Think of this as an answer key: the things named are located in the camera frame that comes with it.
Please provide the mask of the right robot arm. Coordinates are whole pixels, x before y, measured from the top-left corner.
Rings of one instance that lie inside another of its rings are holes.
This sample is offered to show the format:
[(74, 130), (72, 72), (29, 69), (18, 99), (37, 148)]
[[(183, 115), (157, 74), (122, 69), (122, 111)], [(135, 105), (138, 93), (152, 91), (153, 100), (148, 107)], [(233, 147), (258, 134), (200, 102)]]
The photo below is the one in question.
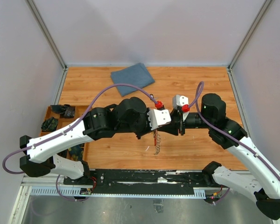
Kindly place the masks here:
[(201, 109), (185, 119), (178, 106), (170, 117), (171, 123), (160, 127), (160, 132), (184, 135), (186, 129), (207, 128), (211, 139), (236, 156), (254, 176), (245, 178), (212, 161), (203, 169), (202, 181), (206, 186), (231, 188), (251, 199), (268, 218), (280, 219), (280, 171), (257, 149), (244, 128), (226, 116), (226, 103), (217, 94), (203, 95)]

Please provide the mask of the red-handled metal key organizer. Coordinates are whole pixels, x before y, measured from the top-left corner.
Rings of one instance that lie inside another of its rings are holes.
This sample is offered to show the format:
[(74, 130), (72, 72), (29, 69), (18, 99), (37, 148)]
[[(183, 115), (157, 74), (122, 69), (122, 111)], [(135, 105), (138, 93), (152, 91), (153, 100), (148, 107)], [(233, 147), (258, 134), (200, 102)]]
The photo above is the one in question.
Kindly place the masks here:
[(161, 150), (161, 136), (158, 133), (158, 130), (153, 131), (153, 138), (154, 138), (154, 147), (155, 147), (154, 155), (158, 155)]

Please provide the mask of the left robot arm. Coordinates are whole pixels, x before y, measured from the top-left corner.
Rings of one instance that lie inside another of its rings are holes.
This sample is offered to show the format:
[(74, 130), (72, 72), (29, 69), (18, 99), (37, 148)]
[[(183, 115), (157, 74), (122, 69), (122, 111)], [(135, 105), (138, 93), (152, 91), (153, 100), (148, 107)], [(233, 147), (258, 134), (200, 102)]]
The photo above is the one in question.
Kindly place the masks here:
[(116, 133), (134, 133), (140, 139), (157, 128), (152, 121), (149, 108), (137, 97), (124, 99), (118, 105), (93, 108), (83, 118), (59, 130), (29, 139), (27, 154), (20, 158), (20, 169), (30, 177), (53, 173), (87, 184), (91, 178), (87, 163), (68, 160), (59, 156), (59, 152), (111, 138)]

